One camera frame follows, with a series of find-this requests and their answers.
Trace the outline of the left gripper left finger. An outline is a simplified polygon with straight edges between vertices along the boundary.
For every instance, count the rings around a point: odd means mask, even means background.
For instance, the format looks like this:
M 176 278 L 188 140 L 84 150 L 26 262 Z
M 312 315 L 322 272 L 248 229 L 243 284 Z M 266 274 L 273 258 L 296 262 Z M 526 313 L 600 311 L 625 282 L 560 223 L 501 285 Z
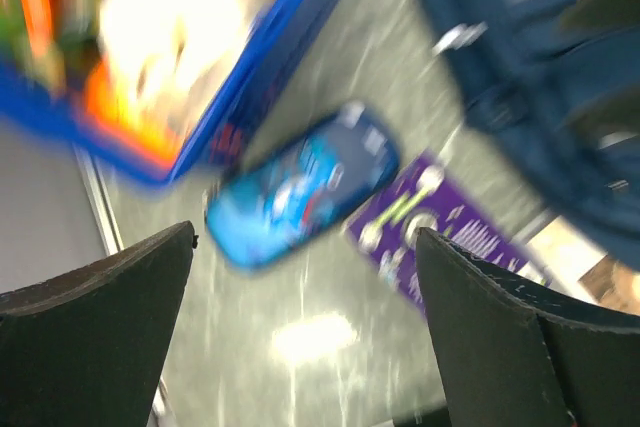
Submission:
M 182 221 L 2 294 L 2 425 L 146 425 L 197 244 Z

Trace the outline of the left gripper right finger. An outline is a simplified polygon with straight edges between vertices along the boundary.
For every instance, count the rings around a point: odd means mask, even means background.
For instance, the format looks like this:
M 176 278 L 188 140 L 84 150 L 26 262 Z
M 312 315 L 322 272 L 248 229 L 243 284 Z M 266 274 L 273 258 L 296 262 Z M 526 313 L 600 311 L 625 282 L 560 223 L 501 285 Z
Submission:
M 422 228 L 416 270 L 454 426 L 636 426 L 639 319 Z

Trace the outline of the blue monster pencil case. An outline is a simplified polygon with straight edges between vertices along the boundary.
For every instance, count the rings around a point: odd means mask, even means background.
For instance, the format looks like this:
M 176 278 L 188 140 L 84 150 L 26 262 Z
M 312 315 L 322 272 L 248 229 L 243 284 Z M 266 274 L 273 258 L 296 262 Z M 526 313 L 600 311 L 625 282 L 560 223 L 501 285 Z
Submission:
M 236 268 L 258 272 L 350 216 L 399 165 L 390 130 L 352 100 L 212 189 L 205 226 Z

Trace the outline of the navy blue student backpack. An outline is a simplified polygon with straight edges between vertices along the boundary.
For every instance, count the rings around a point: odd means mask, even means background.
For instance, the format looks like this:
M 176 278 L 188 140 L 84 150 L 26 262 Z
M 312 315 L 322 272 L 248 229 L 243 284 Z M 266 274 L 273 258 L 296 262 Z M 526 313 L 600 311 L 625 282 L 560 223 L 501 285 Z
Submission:
M 420 0 L 470 126 L 639 265 L 639 0 Z

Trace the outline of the beige crumpled bag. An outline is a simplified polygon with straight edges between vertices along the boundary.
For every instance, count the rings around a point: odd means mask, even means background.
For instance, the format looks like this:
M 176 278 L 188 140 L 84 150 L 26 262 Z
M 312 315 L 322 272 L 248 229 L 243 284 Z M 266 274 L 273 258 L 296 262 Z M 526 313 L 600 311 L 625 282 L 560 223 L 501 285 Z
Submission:
M 99 45 L 136 119 L 195 127 L 250 34 L 248 0 L 101 0 Z

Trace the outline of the white coffee cover book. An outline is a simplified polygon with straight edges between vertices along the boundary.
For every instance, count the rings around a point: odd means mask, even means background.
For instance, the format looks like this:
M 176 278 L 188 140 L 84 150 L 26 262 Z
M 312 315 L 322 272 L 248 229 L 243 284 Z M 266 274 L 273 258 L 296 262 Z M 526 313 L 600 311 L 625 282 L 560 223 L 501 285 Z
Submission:
M 639 273 L 594 244 L 561 216 L 546 211 L 515 239 L 551 278 L 551 287 L 601 307 L 639 314 Z

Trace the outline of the purple paperback book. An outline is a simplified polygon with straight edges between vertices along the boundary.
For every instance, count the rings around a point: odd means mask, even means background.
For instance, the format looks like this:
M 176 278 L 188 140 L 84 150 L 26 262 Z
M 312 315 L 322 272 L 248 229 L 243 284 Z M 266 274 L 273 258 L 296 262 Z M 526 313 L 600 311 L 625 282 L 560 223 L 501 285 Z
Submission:
M 545 287 L 551 280 L 521 246 L 503 236 L 425 151 L 344 224 L 377 276 L 419 311 L 424 303 L 416 270 L 419 230 L 432 229 L 483 260 Z

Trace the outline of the blue plastic shopping basket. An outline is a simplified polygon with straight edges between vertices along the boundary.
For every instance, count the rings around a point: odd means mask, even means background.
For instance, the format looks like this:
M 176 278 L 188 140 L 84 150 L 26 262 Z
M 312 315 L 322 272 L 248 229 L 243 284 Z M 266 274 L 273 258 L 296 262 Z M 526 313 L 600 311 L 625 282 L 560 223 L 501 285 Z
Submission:
M 237 65 L 203 119 L 170 162 L 89 121 L 65 98 L 53 99 L 7 61 L 1 63 L 1 113 L 39 138 L 72 142 L 146 185 L 165 186 L 193 165 L 233 164 L 243 153 L 339 0 L 275 0 L 259 14 Z

